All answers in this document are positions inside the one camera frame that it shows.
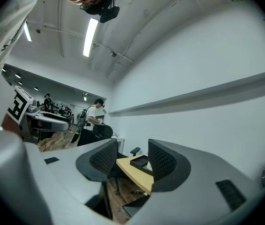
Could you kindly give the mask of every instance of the fluorescent light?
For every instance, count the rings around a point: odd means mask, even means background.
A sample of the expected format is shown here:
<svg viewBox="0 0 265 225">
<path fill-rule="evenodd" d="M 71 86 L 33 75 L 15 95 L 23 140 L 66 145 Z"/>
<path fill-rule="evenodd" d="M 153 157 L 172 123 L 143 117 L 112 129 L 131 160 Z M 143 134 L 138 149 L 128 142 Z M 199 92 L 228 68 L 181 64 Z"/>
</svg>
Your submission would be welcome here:
<svg viewBox="0 0 265 225">
<path fill-rule="evenodd" d="M 24 32 L 25 32 L 25 35 L 26 35 L 28 41 L 32 42 L 33 40 L 31 39 L 31 35 L 29 33 L 29 27 L 28 27 L 27 23 L 24 24 Z"/>
<path fill-rule="evenodd" d="M 97 25 L 98 25 L 98 20 L 91 18 L 89 22 L 87 34 L 86 34 L 84 52 L 83 52 L 84 56 L 86 57 L 89 56 L 93 36 L 94 36 Z"/>
</svg>

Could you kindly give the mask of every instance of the ceiling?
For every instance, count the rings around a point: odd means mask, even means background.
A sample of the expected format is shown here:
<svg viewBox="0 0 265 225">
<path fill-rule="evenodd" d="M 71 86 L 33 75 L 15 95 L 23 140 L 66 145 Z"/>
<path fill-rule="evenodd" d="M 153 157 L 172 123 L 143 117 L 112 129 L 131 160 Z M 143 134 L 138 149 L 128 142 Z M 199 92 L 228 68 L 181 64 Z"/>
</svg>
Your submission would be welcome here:
<svg viewBox="0 0 265 225">
<path fill-rule="evenodd" d="M 15 49 L 25 47 L 38 53 L 71 58 L 78 61 L 78 66 L 83 64 L 115 81 L 174 28 L 231 2 L 181 0 L 172 6 L 177 1 L 115 0 L 115 5 L 120 7 L 118 17 L 99 24 L 93 39 L 97 44 L 92 47 L 90 57 L 84 57 L 82 50 L 89 20 L 91 17 L 99 19 L 99 16 L 89 15 L 66 0 L 38 0 L 28 16 L 33 42 L 28 42 L 23 34 Z M 111 50 L 120 54 L 127 52 L 119 60 L 120 55 L 112 57 Z"/>
<path fill-rule="evenodd" d="M 15 68 L 8 64 L 5 64 L 4 69 L 5 72 L 1 73 L 3 77 L 10 83 L 13 83 L 14 85 L 17 86 L 22 86 L 29 89 L 34 89 L 34 87 L 38 87 L 39 92 L 41 93 L 46 94 L 48 92 L 52 93 L 53 91 L 56 94 L 58 93 L 59 97 L 72 96 L 72 97 L 79 97 L 81 100 L 83 100 L 83 97 L 85 96 L 87 97 L 88 101 L 97 98 L 105 99 L 104 97 L 100 97 L 96 94 L 91 94 L 88 91 L 82 91 L 76 88 L 66 86 L 56 81 L 52 81 L 44 77 L 38 76 L 36 74 L 24 71 L 22 69 Z M 21 78 L 17 78 L 15 76 L 16 73 L 19 73 L 21 75 Z"/>
</svg>

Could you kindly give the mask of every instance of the person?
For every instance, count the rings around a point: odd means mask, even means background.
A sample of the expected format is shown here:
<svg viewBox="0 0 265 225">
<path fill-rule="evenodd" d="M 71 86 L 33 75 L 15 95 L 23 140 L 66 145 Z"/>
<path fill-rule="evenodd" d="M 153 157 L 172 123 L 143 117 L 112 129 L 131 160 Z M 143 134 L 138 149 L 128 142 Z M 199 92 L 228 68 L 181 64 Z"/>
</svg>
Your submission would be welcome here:
<svg viewBox="0 0 265 225">
<path fill-rule="evenodd" d="M 51 102 L 52 102 L 52 100 L 51 100 L 51 98 L 50 98 L 50 94 L 47 93 L 47 94 L 45 95 L 45 100 L 44 100 L 44 103 L 43 103 L 43 106 L 42 106 L 41 110 L 42 110 L 42 111 L 45 111 L 45 112 L 48 112 L 48 109 L 49 109 L 48 104 L 51 103 Z"/>
<path fill-rule="evenodd" d="M 72 113 L 71 116 L 72 116 L 72 122 L 71 122 L 71 125 L 73 125 L 73 124 L 74 124 L 74 114 Z"/>
<path fill-rule="evenodd" d="M 69 110 L 69 107 L 66 107 L 66 109 L 65 109 L 65 117 L 69 118 L 70 115 L 71 115 L 71 112 Z"/>
<path fill-rule="evenodd" d="M 94 104 L 87 109 L 86 112 L 86 125 L 81 131 L 81 137 L 77 143 L 77 146 L 95 142 L 95 136 L 93 134 L 93 127 L 95 124 L 102 124 L 102 121 L 96 119 L 96 110 L 103 106 L 103 100 L 96 99 Z"/>
<path fill-rule="evenodd" d="M 71 111 L 71 109 L 68 107 L 68 108 L 67 108 L 67 114 L 66 114 L 66 117 L 67 117 L 67 118 L 70 118 L 71 114 L 72 114 L 72 111 Z"/>
<path fill-rule="evenodd" d="M 59 113 L 62 114 L 63 112 L 63 105 L 61 106 L 61 109 L 59 109 Z"/>
</svg>

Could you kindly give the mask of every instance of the white cable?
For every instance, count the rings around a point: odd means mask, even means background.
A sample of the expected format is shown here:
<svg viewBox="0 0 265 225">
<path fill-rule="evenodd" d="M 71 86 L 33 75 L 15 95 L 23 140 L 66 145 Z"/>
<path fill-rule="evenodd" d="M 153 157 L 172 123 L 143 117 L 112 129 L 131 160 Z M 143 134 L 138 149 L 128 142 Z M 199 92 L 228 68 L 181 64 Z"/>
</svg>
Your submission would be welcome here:
<svg viewBox="0 0 265 225">
<path fill-rule="evenodd" d="M 66 142 L 66 140 L 64 140 L 63 142 L 61 142 L 61 143 L 59 143 L 59 144 L 56 144 L 56 145 L 54 145 L 53 147 L 51 147 L 50 148 L 50 150 L 49 151 L 51 151 L 54 147 L 56 147 L 56 146 L 58 146 L 58 145 L 61 145 L 61 144 L 63 144 L 64 142 Z"/>
<path fill-rule="evenodd" d="M 118 59 L 118 61 L 114 64 L 112 70 L 109 72 L 109 75 L 107 77 L 109 77 L 112 73 L 112 71 L 115 69 L 116 65 L 120 62 L 120 60 L 122 59 L 123 56 L 125 56 L 125 54 L 127 53 L 127 50 L 130 48 L 130 46 L 133 44 L 133 42 L 135 40 L 137 40 L 137 38 L 139 37 L 139 35 L 141 35 L 141 33 L 152 23 L 154 22 L 160 15 L 162 15 L 164 12 L 166 12 L 168 9 L 170 9 L 171 7 L 173 7 L 175 4 L 177 4 L 178 2 L 180 2 L 181 0 L 176 1 L 175 3 L 173 3 L 170 7 L 167 7 L 165 10 L 163 10 L 162 12 L 160 12 L 157 16 L 155 16 L 149 23 L 146 24 L 146 26 L 137 34 L 137 36 L 134 38 L 133 41 L 131 41 L 131 43 L 128 45 L 128 47 L 125 49 L 124 53 L 120 56 L 120 58 Z"/>
</svg>

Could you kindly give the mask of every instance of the white wall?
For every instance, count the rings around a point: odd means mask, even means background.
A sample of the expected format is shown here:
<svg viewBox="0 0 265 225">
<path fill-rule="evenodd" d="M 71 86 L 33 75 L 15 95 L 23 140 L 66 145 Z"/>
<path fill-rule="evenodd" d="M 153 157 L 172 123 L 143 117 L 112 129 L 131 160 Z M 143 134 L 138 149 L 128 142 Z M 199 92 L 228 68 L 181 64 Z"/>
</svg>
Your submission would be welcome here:
<svg viewBox="0 0 265 225">
<path fill-rule="evenodd" d="M 110 112 L 265 72 L 263 19 L 243 2 L 178 28 L 117 84 Z"/>
<path fill-rule="evenodd" d="M 59 106 L 68 107 L 69 106 L 69 103 L 68 102 L 61 101 Z"/>
<path fill-rule="evenodd" d="M 71 109 L 71 111 L 73 112 L 74 111 L 74 108 L 75 108 L 75 105 L 73 105 L 73 104 L 70 104 L 69 105 L 69 108 Z"/>
<path fill-rule="evenodd" d="M 6 63 L 103 98 L 111 95 L 112 82 L 103 74 L 92 72 L 86 64 L 78 66 L 77 60 L 47 55 L 17 43 Z"/>
<path fill-rule="evenodd" d="M 265 72 L 265 22 L 246 4 L 187 24 L 153 46 L 115 86 L 110 111 Z M 194 99 L 110 114 L 124 154 L 149 138 L 214 153 L 253 180 L 265 166 L 265 79 Z"/>
</svg>

